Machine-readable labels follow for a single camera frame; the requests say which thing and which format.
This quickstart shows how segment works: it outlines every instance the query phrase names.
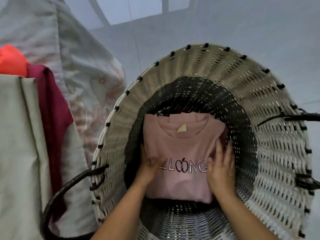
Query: basket handle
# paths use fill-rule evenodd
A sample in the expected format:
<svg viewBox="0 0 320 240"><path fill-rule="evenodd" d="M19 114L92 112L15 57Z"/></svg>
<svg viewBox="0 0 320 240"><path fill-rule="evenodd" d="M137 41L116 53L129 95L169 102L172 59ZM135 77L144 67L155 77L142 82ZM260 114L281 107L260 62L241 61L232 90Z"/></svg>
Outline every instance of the basket handle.
<svg viewBox="0 0 320 240"><path fill-rule="evenodd" d="M85 235L77 236L77 237L59 237L51 232L49 228L49 222L52 216L52 212L54 210L54 206L57 203L58 199L62 198L64 194L71 189L74 185L82 181L84 178L94 175L100 175L104 173L105 169L108 168L109 165L105 165L96 169L87 169L82 173L75 176L69 182L67 182L54 196L51 197L50 201L46 205L42 215L40 222L40 233L44 240L90 240L94 235L94 232L90 232Z"/></svg>
<svg viewBox="0 0 320 240"><path fill-rule="evenodd" d="M307 113L304 109L298 108L300 111L302 111L301 114L294 114L294 115L285 115L284 112L280 112L279 115L267 118L266 120L259 123L257 126L261 126L264 123L276 119L276 118L284 118L285 121L319 121L320 122L320 113ZM301 179L310 179L312 183L305 182ZM302 174L296 174L296 186L313 191L313 190L320 190L320 182L316 181L314 178L311 177L311 174L309 175L302 175Z"/></svg>

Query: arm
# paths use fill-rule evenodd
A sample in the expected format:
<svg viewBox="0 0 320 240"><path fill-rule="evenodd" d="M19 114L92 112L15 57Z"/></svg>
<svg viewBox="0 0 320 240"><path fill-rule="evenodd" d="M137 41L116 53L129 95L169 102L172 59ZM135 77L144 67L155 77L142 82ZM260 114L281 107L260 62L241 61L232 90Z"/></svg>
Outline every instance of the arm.
<svg viewBox="0 0 320 240"><path fill-rule="evenodd" d="M160 159L147 159L144 147L141 146L141 165L133 184L91 240L133 239L147 187L162 164Z"/></svg>
<svg viewBox="0 0 320 240"><path fill-rule="evenodd" d="M221 142L217 140L215 160L208 159L207 180L239 240L279 240L236 196L231 141L223 153Z"/></svg>

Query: wicker basket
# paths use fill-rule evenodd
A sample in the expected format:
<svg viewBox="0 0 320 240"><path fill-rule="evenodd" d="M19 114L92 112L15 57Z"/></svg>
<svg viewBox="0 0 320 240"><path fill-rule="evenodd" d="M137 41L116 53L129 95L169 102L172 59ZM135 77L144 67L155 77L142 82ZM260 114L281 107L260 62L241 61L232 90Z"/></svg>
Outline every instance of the wicker basket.
<svg viewBox="0 0 320 240"><path fill-rule="evenodd" d="M213 44L187 45L155 62L118 99L103 129L92 168L58 192L42 215L44 239L57 198L90 176L92 204L102 223L132 183L140 161L146 113L179 109L213 114L229 128L236 158L236 191L281 239L304 238L314 190L304 120L269 69L246 55ZM145 198L138 239L235 239L218 206ZM93 233L80 236L90 239Z"/></svg>

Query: tiled floor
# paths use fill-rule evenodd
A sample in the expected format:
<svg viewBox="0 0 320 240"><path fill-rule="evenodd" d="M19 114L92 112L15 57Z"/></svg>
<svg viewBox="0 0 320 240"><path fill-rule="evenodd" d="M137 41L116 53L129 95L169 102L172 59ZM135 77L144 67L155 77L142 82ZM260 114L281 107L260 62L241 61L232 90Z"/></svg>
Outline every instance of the tiled floor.
<svg viewBox="0 0 320 240"><path fill-rule="evenodd" d="M172 50L187 44L217 43L247 54L269 68L299 106L320 113L320 0L66 2L123 64L128 85ZM320 122L307 122L307 126L314 177L320 180ZM317 192L306 239L319 239L319 226Z"/></svg>

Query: pink shirt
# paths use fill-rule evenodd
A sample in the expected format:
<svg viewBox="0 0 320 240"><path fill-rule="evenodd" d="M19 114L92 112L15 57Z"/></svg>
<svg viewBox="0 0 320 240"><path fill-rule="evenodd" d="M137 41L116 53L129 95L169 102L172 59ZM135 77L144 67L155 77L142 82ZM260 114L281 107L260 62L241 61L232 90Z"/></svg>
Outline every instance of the pink shirt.
<svg viewBox="0 0 320 240"><path fill-rule="evenodd" d="M178 132L186 124L185 132ZM213 199L206 180L206 163L223 135L225 124L204 113L146 114L143 137L147 157L166 158L146 191L148 198L192 200L210 203Z"/></svg>

